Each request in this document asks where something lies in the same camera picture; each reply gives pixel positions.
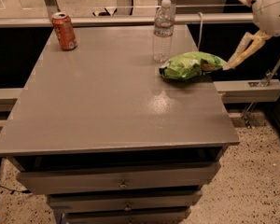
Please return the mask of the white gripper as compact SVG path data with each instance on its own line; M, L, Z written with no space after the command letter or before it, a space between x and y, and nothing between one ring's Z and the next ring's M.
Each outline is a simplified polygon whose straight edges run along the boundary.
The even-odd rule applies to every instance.
M238 0L251 7L255 0ZM280 0L256 0L252 6L253 22L260 28L256 33L246 32L235 52L223 65L224 70L230 70L241 64L259 49L272 36L280 36Z

